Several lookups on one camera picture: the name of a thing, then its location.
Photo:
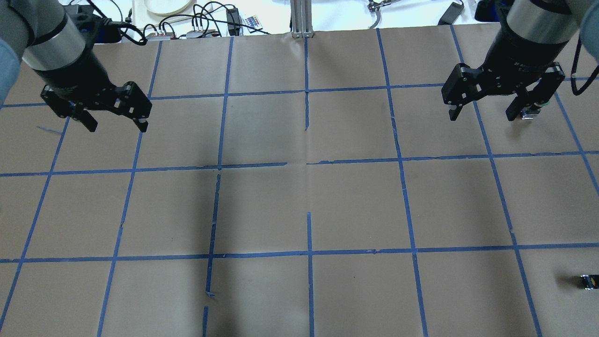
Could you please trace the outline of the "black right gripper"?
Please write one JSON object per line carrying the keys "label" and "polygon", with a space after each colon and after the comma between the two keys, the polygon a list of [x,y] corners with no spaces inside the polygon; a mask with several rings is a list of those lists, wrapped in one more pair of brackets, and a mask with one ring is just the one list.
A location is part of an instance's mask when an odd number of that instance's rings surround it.
{"label": "black right gripper", "polygon": [[456,64],[441,88],[443,102],[450,106],[450,120],[456,121],[464,105],[482,96],[515,93],[505,111],[508,121],[520,118],[527,105],[549,102],[565,79],[561,64],[556,62],[559,54],[560,47],[517,51],[492,47],[478,68]]}

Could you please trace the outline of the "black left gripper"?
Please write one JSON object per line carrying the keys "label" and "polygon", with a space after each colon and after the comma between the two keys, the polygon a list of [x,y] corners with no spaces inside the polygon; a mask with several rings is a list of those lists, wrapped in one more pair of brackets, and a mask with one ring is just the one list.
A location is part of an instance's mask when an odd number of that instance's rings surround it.
{"label": "black left gripper", "polygon": [[152,103],[134,81],[117,86],[103,66],[67,66],[41,71],[45,87],[41,98],[59,118],[70,117],[95,132],[98,122],[91,111],[109,111],[131,119],[145,133]]}

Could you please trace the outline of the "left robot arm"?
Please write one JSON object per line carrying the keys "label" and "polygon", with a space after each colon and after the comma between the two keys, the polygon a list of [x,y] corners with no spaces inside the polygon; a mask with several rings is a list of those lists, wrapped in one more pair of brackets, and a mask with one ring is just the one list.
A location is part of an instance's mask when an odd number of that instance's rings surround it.
{"label": "left robot arm", "polygon": [[141,34],[128,21],[113,21],[89,1],[87,6],[64,6],[57,0],[1,2],[1,101],[4,102],[27,64],[44,82],[43,102],[59,118],[79,121],[90,132],[98,122],[92,111],[109,111],[130,119],[141,132],[148,128],[152,103],[134,81],[114,85],[94,54],[98,43],[135,40]]}

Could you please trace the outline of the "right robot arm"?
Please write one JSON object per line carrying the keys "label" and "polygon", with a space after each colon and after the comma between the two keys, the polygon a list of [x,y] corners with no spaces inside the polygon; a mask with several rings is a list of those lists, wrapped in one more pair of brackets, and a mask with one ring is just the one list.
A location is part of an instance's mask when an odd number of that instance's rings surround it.
{"label": "right robot arm", "polygon": [[509,121],[541,113],[565,79],[556,58],[575,33],[579,51],[598,58],[596,0],[516,0],[497,5],[500,30],[481,66],[456,64],[441,88],[449,117],[486,96],[515,95],[505,114]]}

